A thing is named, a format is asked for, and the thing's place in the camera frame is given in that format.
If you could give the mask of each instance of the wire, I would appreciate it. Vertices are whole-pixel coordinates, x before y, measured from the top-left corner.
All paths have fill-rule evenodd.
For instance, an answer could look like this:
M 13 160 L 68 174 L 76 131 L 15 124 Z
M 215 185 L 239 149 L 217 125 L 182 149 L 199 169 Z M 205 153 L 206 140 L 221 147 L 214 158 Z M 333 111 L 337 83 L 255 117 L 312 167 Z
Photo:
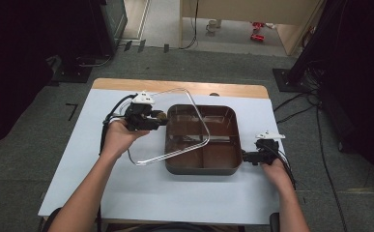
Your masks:
M 317 99 L 317 102 L 312 102 L 312 100 L 310 99 L 310 96 L 313 96 Z M 317 95 L 309 95 L 306 97 L 307 101 L 309 102 L 309 104 L 311 105 L 314 105 L 314 106 L 317 106 L 317 107 L 320 107 L 321 106 L 321 102 L 319 100 L 319 97 Z
M 312 70 L 315 73 L 314 69 L 311 69 L 311 68 L 307 68 L 306 69 L 306 73 L 307 73 L 306 81 L 307 81 L 307 84 L 310 87 L 313 87 L 313 89 L 318 90 L 320 88 L 320 83 L 318 81 L 318 79 L 320 79 L 320 76 L 319 76 L 319 78 L 317 78 L 316 76 L 314 76 L 312 74 Z
M 186 47 L 180 47 L 181 50 L 188 49 L 188 48 L 192 47 L 195 44 L 195 42 L 197 42 L 197 40 L 196 40 L 196 18 L 198 17 L 198 7 L 199 7 L 199 0 L 196 0 L 195 26 L 194 27 L 192 26 L 193 31 L 194 31 L 194 36 L 193 36 L 192 41 L 189 43 L 188 46 L 186 46 Z
M 78 65 L 78 66 L 79 66 L 79 67 L 85 67 L 85 68 L 87 68 L 87 67 L 90 67 L 90 68 L 92 68 L 92 67 L 100 67 L 100 66 L 103 66 L 103 65 L 105 65 L 106 63 L 108 63 L 108 61 L 111 60 L 111 57 L 112 57 L 112 56 L 109 55 L 108 58 L 107 58 L 107 60 L 105 60 L 104 62 L 99 63 L 99 64 L 94 64 L 94 65 Z M 79 59 L 81 59 L 81 56 L 75 58 L 75 60 L 77 60 L 77 61 L 78 61 Z
M 119 115 L 124 115 L 124 114 L 123 114 L 123 109 L 124 109 L 126 106 L 128 106 L 129 104 L 131 104 L 131 101 L 127 101 L 127 102 L 123 102 L 123 103 L 122 103 L 120 109 L 118 110 Z
M 124 116 L 124 115 L 117 115 L 117 116 L 112 116 L 111 119 L 116 119 L 116 118 L 122 119 L 122 118 L 125 118 L 125 117 L 126 116 Z
M 334 199 L 336 201 L 337 208 L 339 210 L 339 214 L 340 214 L 340 217 L 341 217 L 341 222 L 343 224 L 343 230 L 345 232 L 347 232 L 346 221 L 345 221 L 344 216 L 343 216 L 343 211 L 341 209 L 339 198 L 337 196 L 337 192 L 335 190 L 335 187 L 334 187 L 334 184 L 333 184 L 333 180 L 331 179 L 331 174 L 330 174 L 330 172 L 328 170 L 328 165 L 326 164 L 326 158 L 325 158 L 325 153 L 324 153 L 324 149 L 323 149 L 322 129 L 321 129 L 321 126 L 320 126 L 319 108 L 318 107 L 316 107 L 316 119 L 317 119 L 317 128 L 318 128 L 318 131 L 319 131 L 320 152 L 321 152 L 321 155 L 322 155 L 323 165 L 325 166 L 326 174 L 328 176 L 329 182 L 331 183 L 331 190 L 333 191 Z
M 286 158 L 286 155 L 280 150 L 277 150 L 277 151 L 281 154 L 281 157 L 288 163 L 289 168 L 292 170 L 292 167 L 290 165 L 289 160 Z
M 283 103 L 281 103 L 280 105 L 278 105 L 274 110 L 273 112 L 276 112 L 280 107 L 286 105 L 287 103 L 299 98 L 299 97 L 304 97 L 304 96 L 310 96 L 310 95 L 313 95 L 313 96 L 317 96 L 316 94 L 313 94 L 312 92 L 313 91 L 316 91 L 316 89 L 313 89 L 313 90 L 310 90 L 310 91 L 307 91 L 307 92 L 304 92 L 304 93 L 300 93 L 300 94 L 297 94 L 295 97 L 291 98 L 291 99 L 288 99 L 286 101 L 284 101 Z
M 120 104 L 122 104 L 125 100 L 127 99 L 133 99 L 137 96 L 138 94 L 134 94 L 134 95 L 128 95 L 126 97 L 124 97 L 123 99 L 121 99 L 120 101 L 118 101 L 118 103 L 111 109 L 111 112 L 109 114 L 107 114 L 107 116 L 105 117 L 105 120 L 108 120 L 111 119 L 111 117 L 113 116 L 114 114 L 114 111 L 118 108 L 118 106 L 120 106 Z
M 277 124 L 284 123 L 284 122 L 288 121 L 289 119 L 295 117 L 296 115 L 306 112 L 307 110 L 313 108 L 314 106 L 315 106 L 315 105 L 311 105 L 310 107 L 308 107 L 308 108 L 306 108 L 306 109 L 304 109 L 304 110 L 301 110 L 301 111 L 299 111 L 299 112 L 296 112 L 296 113 L 294 113 L 294 114 L 291 114 L 291 115 L 287 116 L 286 118 L 281 119 L 281 120 L 279 120 L 279 121 L 276 121 L 276 123 L 277 123 Z
M 131 161 L 133 164 L 137 165 L 137 162 L 135 162 L 132 157 L 131 157 L 131 153 L 129 152 L 129 148 L 127 149 L 127 153 L 129 154 L 129 161 Z

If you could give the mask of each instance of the black cable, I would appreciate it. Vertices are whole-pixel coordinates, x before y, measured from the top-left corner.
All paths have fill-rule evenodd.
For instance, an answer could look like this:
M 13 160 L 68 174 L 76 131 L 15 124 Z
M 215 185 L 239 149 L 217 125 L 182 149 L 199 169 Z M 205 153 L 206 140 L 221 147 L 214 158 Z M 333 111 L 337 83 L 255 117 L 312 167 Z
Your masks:
M 312 89 L 312 90 L 309 90 L 307 92 L 304 92 L 304 93 L 299 93 L 297 94 L 295 97 L 291 98 L 291 99 L 288 99 L 286 101 L 284 101 L 283 103 L 281 103 L 280 105 L 278 105 L 274 110 L 273 112 L 276 112 L 280 107 L 286 105 L 287 103 L 299 98 L 299 97 L 304 97 L 304 96 L 308 96 L 308 95 L 313 95 L 313 96 L 316 96 L 316 94 L 313 94 L 312 92 L 313 91 L 316 91 L 315 89 Z
M 310 87 L 313 87 L 313 89 L 316 89 L 316 90 L 317 90 L 317 89 L 320 88 L 319 83 L 317 83 L 317 81 L 315 80 L 315 78 L 313 78 L 313 77 L 311 76 L 311 74 L 309 74 L 309 75 L 307 76 L 306 81 L 307 81 L 307 84 L 308 84 Z
M 288 162 L 288 164 L 289 164 L 289 167 L 291 167 L 292 165 L 290 164 L 290 162 L 289 162 L 289 160 L 287 159 L 287 157 L 286 157 L 286 155 L 282 152 L 282 151 L 280 151 L 280 150 L 277 150 L 283 157 L 285 157 L 286 158 L 286 161 Z
M 321 80 L 322 76 L 319 73 L 317 73 L 315 69 L 310 68 L 310 67 L 307 67 L 306 73 L 307 73 L 308 80 L 310 80 L 316 88 L 319 88 L 320 86 L 319 80 Z
M 193 44 L 195 44 L 195 42 L 196 42 L 196 18 L 198 17 L 198 7 L 199 7 L 199 0 L 196 0 L 196 8 L 195 8 L 195 27 L 192 27 L 192 28 L 193 28 L 193 31 L 194 31 L 194 36 L 193 36 L 192 41 L 189 43 L 188 46 L 186 46 L 186 47 L 180 47 L 181 50 L 188 49 L 188 48 L 192 47 Z
M 312 95 L 314 97 L 317 98 L 317 102 L 312 102 L 312 100 L 309 98 L 311 95 L 307 96 L 306 99 L 307 101 L 311 104 L 311 105 L 314 105 L 314 106 L 320 106 L 321 102 L 319 100 L 319 97 L 317 95 Z
M 49 57 L 49 58 L 45 59 L 45 62 L 47 62 L 47 64 L 51 68 L 53 68 L 54 64 L 56 64 L 56 62 L 57 62 L 57 58 L 56 58 L 56 56 L 52 56 L 52 57 Z
M 296 115 L 306 112 L 307 110 L 313 108 L 314 106 L 315 106 L 315 105 L 311 105 L 311 106 L 308 107 L 307 109 L 301 110 L 301 111 L 299 111 L 299 112 L 296 112 L 296 113 L 294 113 L 294 114 L 289 115 L 288 117 L 286 117 L 286 118 L 284 118 L 284 119 L 281 119 L 281 120 L 279 120 L 279 121 L 276 121 L 276 123 L 277 123 L 277 124 L 284 123 L 284 122 L 288 121 L 289 119 L 295 117 Z
M 121 99 L 120 101 L 118 101 L 118 103 L 111 109 L 111 112 L 109 114 L 107 114 L 107 116 L 105 117 L 105 120 L 108 120 L 112 117 L 112 115 L 114 114 L 114 111 L 118 108 L 118 106 L 120 106 L 120 104 L 122 104 L 125 100 L 127 99 L 133 99 L 137 96 L 138 94 L 134 94 L 134 95 L 128 95 L 126 97 L 124 97 L 123 99 Z
M 345 232 L 347 232 L 347 226 L 346 226 L 346 221 L 344 219 L 344 216 L 343 216 L 343 211 L 341 209 L 341 205 L 340 205 L 340 202 L 339 202 L 339 198 L 337 196 L 337 192 L 335 190 L 335 187 L 334 187 L 334 184 L 333 184 L 333 180 L 331 179 L 331 174 L 328 170 L 328 165 L 326 164 L 326 158 L 325 158 L 325 153 L 324 153 L 324 150 L 323 150 L 323 138 L 322 138 L 322 129 L 320 127 L 320 119 L 319 119 L 319 108 L 316 107 L 316 119 L 317 119 L 317 128 L 318 128 L 318 131 L 319 131 L 319 142 L 320 142 L 320 152 L 322 154 L 322 161 L 323 161 L 323 165 L 325 166 L 325 171 L 326 171 L 326 174 L 328 176 L 328 179 L 329 179 L 329 182 L 331 183 L 331 190 L 333 191 L 333 195 L 334 195 L 334 199 L 336 201 L 336 204 L 337 204 L 337 208 L 339 210 L 339 214 L 340 214 L 340 217 L 341 217 L 341 222 L 343 224 L 343 230 Z

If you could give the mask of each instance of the transparent plastic sheet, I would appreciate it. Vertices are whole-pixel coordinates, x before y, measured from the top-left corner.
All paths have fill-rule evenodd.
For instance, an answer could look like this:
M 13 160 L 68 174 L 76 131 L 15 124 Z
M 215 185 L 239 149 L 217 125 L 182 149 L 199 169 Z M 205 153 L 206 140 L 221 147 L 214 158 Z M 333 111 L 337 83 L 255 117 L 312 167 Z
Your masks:
M 204 119 L 201 113 L 198 110 L 198 107 L 195 104 L 195 101 L 192 98 L 192 95 L 186 89 L 171 89 L 168 91 L 151 94 L 151 98 L 154 99 L 155 103 L 152 104 L 153 110 L 162 110 L 164 113 L 167 114 L 168 117 L 168 125 L 172 125 L 173 128 L 178 128 L 180 130 L 187 131 L 188 127 L 190 127 L 189 123 L 186 122 L 194 122 L 196 124 L 201 125 L 202 130 L 199 132 L 199 136 L 192 135 L 192 136 L 184 136 L 187 139 L 190 139 L 188 146 L 180 146 L 178 143 L 172 143 L 171 149 L 168 153 L 165 153 L 165 144 L 167 140 L 171 139 L 179 139 L 176 136 L 174 137 L 165 137 L 170 136 L 166 133 L 166 127 L 168 126 L 160 126 L 158 130 L 151 130 L 150 134 L 138 138 L 134 144 L 128 149 L 129 160 L 135 165 L 148 165 L 154 162 L 158 162 L 161 160 L 166 160 L 168 158 L 172 158 L 178 156 L 180 154 L 193 151 L 195 149 L 204 147 L 207 145 L 211 139 L 210 131 L 207 125 L 204 122 Z M 114 114 L 117 117 L 120 117 L 125 114 L 127 107 L 131 103 L 131 100 L 124 101 L 119 106 L 118 114 Z M 179 114 L 169 113 L 168 110 L 173 105 L 183 104 L 189 106 L 189 108 L 193 107 L 193 113 L 189 113 L 189 115 L 183 115 L 182 117 L 188 117 L 187 120 L 180 120 Z

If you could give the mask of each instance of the forearm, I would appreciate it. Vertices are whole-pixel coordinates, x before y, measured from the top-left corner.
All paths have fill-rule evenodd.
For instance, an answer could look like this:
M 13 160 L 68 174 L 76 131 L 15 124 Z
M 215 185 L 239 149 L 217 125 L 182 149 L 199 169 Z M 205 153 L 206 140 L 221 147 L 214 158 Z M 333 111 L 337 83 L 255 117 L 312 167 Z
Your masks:
M 280 198 L 280 231 L 309 231 L 301 206 L 299 205 L 298 196 L 292 185 L 280 186 L 278 187 L 278 191 Z
M 49 231 L 89 231 L 95 221 L 102 194 L 115 160 L 97 160 L 51 224 Z

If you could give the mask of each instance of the human arm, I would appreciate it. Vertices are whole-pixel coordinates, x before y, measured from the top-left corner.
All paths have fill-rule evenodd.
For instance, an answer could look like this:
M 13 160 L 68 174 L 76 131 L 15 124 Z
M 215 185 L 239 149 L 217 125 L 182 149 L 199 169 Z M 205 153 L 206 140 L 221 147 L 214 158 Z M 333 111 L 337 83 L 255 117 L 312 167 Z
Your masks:
M 276 186 L 279 192 L 280 232 L 310 231 L 299 205 L 298 196 L 283 167 L 283 163 L 280 159 L 275 159 L 271 165 L 263 163 L 262 167 L 268 179 Z
M 148 133 L 144 130 L 128 131 L 125 124 L 124 120 L 110 123 L 99 159 L 57 214 L 48 231 L 91 230 L 115 162 L 135 139 Z

